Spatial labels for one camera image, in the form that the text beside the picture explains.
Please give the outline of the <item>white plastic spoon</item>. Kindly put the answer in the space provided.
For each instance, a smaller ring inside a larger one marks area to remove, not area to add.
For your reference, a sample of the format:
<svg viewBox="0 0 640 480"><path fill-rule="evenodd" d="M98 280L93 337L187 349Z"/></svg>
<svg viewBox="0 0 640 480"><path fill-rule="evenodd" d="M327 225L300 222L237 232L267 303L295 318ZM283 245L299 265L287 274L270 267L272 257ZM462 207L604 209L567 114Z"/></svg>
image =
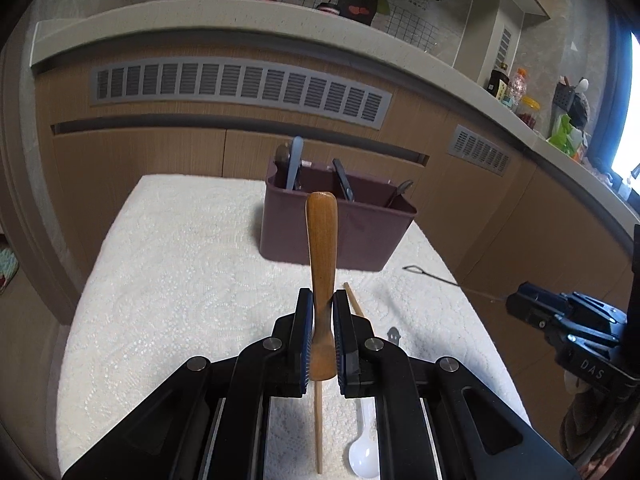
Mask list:
<svg viewBox="0 0 640 480"><path fill-rule="evenodd" d="M380 459L378 458L378 444L372 438L375 422L373 398L360 400L360 415L362 430L359 437L349 447L349 466L360 479L376 479L380 475Z"/></svg>

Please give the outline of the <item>stainless steel spoon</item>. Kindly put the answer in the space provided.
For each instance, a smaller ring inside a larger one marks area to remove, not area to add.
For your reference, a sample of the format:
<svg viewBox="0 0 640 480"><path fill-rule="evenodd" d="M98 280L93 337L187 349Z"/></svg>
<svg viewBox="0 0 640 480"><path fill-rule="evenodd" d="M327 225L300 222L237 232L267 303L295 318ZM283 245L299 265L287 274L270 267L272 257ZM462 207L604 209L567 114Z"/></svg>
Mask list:
<svg viewBox="0 0 640 480"><path fill-rule="evenodd" d="M393 193L390 196L390 198L386 200L385 208L387 209L393 208L396 200L399 200L402 196L404 196L405 192L409 191L410 188L412 188L412 186L413 186L413 180L405 180L404 182L401 182L400 185L397 185L396 188L393 190Z"/></svg>

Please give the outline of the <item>black handled peeler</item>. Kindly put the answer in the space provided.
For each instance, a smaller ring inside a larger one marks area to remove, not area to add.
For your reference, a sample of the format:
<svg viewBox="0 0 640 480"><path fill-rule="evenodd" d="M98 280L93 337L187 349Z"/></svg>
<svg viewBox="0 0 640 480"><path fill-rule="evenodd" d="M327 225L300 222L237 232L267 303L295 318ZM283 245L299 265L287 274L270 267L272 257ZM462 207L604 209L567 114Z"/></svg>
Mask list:
<svg viewBox="0 0 640 480"><path fill-rule="evenodd" d="M332 159L332 164L337 174L338 180L340 181L345 200L353 202L355 200L354 191L352 190L352 186L350 185L342 162L338 158L334 158Z"/></svg>

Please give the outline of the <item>wooden spoon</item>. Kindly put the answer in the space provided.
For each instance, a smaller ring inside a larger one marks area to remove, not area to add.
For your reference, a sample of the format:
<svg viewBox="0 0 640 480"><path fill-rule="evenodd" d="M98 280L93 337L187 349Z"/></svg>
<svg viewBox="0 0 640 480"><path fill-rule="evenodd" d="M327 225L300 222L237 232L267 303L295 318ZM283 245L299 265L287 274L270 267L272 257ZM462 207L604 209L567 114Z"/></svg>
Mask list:
<svg viewBox="0 0 640 480"><path fill-rule="evenodd" d="M306 201L309 264L314 293L314 334L309 377L323 382L336 375L335 344L331 330L331 299L337 259L337 202L333 194L313 192Z"/></svg>

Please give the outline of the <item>blue plastic spoon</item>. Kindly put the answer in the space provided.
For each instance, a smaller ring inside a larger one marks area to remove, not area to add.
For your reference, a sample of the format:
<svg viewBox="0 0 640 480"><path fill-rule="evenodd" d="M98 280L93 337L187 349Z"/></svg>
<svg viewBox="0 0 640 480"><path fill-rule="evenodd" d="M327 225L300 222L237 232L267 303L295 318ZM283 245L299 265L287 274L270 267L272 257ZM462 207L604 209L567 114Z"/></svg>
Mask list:
<svg viewBox="0 0 640 480"><path fill-rule="evenodd" d="M294 136L288 150L288 175L286 176L285 188L293 191L304 149L304 140L301 136Z"/></svg>

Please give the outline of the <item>white lace tablecloth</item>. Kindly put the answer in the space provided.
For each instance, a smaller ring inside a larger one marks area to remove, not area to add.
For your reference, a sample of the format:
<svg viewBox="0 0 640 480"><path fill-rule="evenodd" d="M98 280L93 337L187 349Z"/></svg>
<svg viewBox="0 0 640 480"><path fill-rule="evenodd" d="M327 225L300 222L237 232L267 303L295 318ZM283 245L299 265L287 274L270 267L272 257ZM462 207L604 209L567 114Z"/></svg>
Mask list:
<svg viewBox="0 0 640 480"><path fill-rule="evenodd" d="M143 177L119 211L66 341L56 408L58 464L70 468L191 356L220 361L291 313L306 266L259 252L260 181ZM514 412L524 405L487 330L431 243L410 226L384 269L341 270L376 336L409 356L453 356Z"/></svg>

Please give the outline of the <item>green packaged goods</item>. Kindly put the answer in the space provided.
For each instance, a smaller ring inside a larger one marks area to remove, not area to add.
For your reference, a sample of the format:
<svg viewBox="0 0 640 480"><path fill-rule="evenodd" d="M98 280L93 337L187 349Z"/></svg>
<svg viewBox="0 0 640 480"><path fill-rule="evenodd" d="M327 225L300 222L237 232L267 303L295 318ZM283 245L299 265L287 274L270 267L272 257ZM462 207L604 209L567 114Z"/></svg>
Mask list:
<svg viewBox="0 0 640 480"><path fill-rule="evenodd" d="M572 125L567 114L556 118L547 142L576 162L582 160L588 148L585 133Z"/></svg>

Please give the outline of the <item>short grey vent grille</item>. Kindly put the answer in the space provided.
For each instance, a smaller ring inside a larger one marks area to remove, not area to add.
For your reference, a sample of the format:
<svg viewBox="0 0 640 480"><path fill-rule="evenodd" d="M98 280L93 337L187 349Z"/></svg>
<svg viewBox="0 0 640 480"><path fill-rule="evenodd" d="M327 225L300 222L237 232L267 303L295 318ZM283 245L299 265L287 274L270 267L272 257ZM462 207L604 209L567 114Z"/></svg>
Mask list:
<svg viewBox="0 0 640 480"><path fill-rule="evenodd" d="M454 129L448 154L498 176L504 174L511 159L500 146L462 125L457 125Z"/></svg>

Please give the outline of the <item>yellow lid jar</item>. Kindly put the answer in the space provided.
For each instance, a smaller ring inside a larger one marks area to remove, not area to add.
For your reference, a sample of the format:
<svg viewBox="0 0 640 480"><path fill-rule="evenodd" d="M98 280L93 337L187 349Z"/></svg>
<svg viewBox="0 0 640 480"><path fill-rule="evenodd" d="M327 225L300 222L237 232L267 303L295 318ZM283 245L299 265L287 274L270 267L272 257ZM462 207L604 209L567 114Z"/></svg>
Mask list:
<svg viewBox="0 0 640 480"><path fill-rule="evenodd" d="M525 125L528 125L532 130L536 127L539 113L540 104L529 96L523 96L520 99L520 102L518 102L516 116L518 116L518 118L520 118L521 121L524 122Z"/></svg>

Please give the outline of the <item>dark utensil rack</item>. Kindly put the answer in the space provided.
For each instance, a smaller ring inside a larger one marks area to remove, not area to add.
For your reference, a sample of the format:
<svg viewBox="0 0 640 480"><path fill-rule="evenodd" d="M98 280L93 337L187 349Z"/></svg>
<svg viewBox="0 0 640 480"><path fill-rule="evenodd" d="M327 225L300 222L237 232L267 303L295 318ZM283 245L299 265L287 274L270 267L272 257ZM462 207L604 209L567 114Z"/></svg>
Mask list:
<svg viewBox="0 0 640 480"><path fill-rule="evenodd" d="M578 129L585 129L590 118L590 105L586 97L589 80L580 78L572 86L567 76L562 76L556 84L552 104L570 118L570 123Z"/></svg>

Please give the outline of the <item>orange cap drink bottle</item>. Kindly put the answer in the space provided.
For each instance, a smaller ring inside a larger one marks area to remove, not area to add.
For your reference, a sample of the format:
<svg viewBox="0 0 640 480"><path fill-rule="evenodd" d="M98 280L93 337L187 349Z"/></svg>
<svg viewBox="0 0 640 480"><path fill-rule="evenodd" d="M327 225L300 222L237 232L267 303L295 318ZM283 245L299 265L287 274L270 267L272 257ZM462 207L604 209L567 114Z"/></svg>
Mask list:
<svg viewBox="0 0 640 480"><path fill-rule="evenodd" d="M509 88L506 92L506 105L510 110L515 110L522 97L526 95L527 70L519 67L510 79Z"/></svg>

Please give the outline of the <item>dark soy sauce bottle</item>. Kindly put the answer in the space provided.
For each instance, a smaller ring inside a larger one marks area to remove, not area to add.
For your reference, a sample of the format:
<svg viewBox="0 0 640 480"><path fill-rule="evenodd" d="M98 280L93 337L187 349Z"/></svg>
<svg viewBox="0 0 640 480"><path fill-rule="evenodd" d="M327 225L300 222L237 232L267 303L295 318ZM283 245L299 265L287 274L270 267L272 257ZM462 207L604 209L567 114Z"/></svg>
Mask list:
<svg viewBox="0 0 640 480"><path fill-rule="evenodd" d="M486 90L498 101L502 101L509 87L508 66L500 62L491 71Z"/></svg>

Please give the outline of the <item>long grey vent grille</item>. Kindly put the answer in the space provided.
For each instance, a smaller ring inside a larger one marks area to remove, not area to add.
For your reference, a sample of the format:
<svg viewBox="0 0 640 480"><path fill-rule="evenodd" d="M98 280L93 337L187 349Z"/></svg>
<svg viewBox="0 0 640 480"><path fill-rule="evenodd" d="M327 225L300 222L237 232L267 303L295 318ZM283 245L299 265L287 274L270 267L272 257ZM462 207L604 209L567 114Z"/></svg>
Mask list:
<svg viewBox="0 0 640 480"><path fill-rule="evenodd" d="M90 101L242 104L379 129L392 94L363 82L294 65L225 56L170 56L93 67Z"/></svg>

